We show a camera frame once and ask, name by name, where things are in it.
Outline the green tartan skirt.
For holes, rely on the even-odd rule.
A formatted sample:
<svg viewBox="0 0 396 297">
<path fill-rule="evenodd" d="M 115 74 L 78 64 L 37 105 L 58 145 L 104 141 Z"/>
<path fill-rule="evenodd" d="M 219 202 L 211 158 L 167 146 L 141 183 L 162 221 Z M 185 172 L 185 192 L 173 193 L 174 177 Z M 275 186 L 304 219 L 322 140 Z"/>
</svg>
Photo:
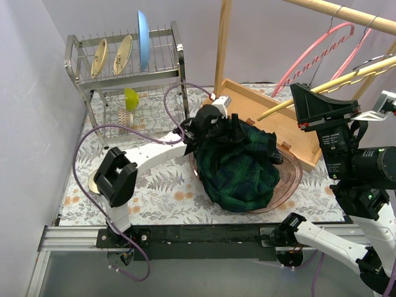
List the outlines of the green tartan skirt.
<svg viewBox="0 0 396 297">
<path fill-rule="evenodd" d="M 277 148 L 276 133 L 268 133 L 240 121 L 244 144 L 207 141 L 194 152 L 199 179 L 213 203 L 229 212 L 264 209 L 280 181 L 270 161 Z"/>
</svg>

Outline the pink wavy hanger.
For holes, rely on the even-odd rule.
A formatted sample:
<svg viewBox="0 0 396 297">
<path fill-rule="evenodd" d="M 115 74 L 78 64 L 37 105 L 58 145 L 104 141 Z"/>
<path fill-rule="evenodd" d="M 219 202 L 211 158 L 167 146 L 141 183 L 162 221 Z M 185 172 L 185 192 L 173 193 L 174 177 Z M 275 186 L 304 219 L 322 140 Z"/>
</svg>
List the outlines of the pink wavy hanger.
<svg viewBox="0 0 396 297">
<path fill-rule="evenodd" d="M 336 26 L 333 26 L 333 20 L 335 14 L 330 20 L 330 26 L 327 31 L 319 37 L 314 43 L 312 43 L 300 56 L 299 58 L 290 66 L 283 77 L 279 80 L 271 97 L 274 98 L 279 92 L 281 92 L 286 86 L 294 82 L 298 77 L 303 75 L 305 72 L 310 70 L 312 66 L 319 64 L 328 54 L 337 49 L 342 45 L 347 39 L 352 37 L 355 33 L 355 26 L 351 22 L 343 22 Z M 344 34 L 338 41 L 331 43 L 328 47 L 322 50 L 321 53 L 313 56 L 312 52 L 319 50 L 320 46 L 330 37 L 333 37 L 338 31 L 346 29 L 346 34 Z"/>
</svg>

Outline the yellow hanger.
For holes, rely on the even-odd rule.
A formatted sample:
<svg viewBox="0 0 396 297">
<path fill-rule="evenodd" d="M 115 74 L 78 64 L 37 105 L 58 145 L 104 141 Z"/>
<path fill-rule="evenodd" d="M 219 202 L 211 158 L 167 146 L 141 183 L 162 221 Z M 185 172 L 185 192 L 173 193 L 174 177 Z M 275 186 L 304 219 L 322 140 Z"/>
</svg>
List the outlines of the yellow hanger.
<svg viewBox="0 0 396 297">
<path fill-rule="evenodd" d="M 353 85 L 357 84 L 358 82 L 363 81 L 368 77 L 376 77 L 391 70 L 395 67 L 395 55 L 390 55 L 388 58 L 383 59 L 379 62 L 374 64 L 370 64 L 369 66 L 359 68 L 358 70 L 354 70 L 349 74 L 343 75 L 337 79 L 331 80 L 327 83 L 324 83 L 318 87 L 312 88 L 311 91 L 314 93 L 332 93 L 341 89 L 345 85 Z M 267 110 L 266 112 L 262 113 L 258 118 L 257 121 L 261 121 L 264 118 L 271 116 L 284 108 L 290 108 L 294 105 L 293 99 L 285 101 L 276 105 L 275 107 Z"/>
</svg>

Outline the navy cream plaid skirt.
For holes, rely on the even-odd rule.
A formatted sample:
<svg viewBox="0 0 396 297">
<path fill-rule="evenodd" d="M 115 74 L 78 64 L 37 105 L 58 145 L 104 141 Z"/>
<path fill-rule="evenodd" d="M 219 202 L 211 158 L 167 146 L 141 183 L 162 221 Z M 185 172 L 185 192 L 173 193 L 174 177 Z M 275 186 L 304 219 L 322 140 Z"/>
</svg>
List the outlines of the navy cream plaid skirt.
<svg viewBox="0 0 396 297">
<path fill-rule="evenodd" d="M 270 161 L 274 165 L 283 164 L 283 157 L 277 148 L 275 148 L 274 151 L 270 153 Z"/>
</svg>

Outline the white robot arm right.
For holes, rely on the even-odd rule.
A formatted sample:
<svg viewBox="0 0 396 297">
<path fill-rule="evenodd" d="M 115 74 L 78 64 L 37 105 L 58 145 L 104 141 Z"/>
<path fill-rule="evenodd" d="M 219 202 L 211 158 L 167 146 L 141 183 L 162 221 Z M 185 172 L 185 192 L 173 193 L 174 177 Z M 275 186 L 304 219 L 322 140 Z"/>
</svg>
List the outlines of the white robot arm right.
<svg viewBox="0 0 396 297">
<path fill-rule="evenodd" d="M 381 93 L 372 111 L 355 100 L 335 100 L 292 84 L 299 128 L 315 132 L 341 209 L 361 228 L 369 245 L 356 244 L 291 213 L 269 235 L 284 246 L 297 243 L 343 262 L 383 296 L 395 295 L 395 215 L 388 191 L 395 189 L 395 147 L 360 148 L 370 121 L 395 112 L 395 94 Z"/>
</svg>

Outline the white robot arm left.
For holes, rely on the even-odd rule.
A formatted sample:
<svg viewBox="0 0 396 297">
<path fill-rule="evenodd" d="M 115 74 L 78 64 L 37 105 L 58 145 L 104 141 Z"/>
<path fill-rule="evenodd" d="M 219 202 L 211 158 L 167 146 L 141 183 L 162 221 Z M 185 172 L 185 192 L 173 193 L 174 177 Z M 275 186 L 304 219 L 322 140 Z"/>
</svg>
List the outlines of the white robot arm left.
<svg viewBox="0 0 396 297">
<path fill-rule="evenodd" d="M 245 139 L 237 114 L 229 118 L 220 108 L 205 105 L 195 117 L 183 121 L 161 139 L 125 151 L 111 148 L 93 178 L 106 200 L 110 240 L 120 248 L 131 242 L 127 203 L 142 173 L 168 160 L 188 155 L 210 141 L 216 144 L 238 144 Z"/>
</svg>

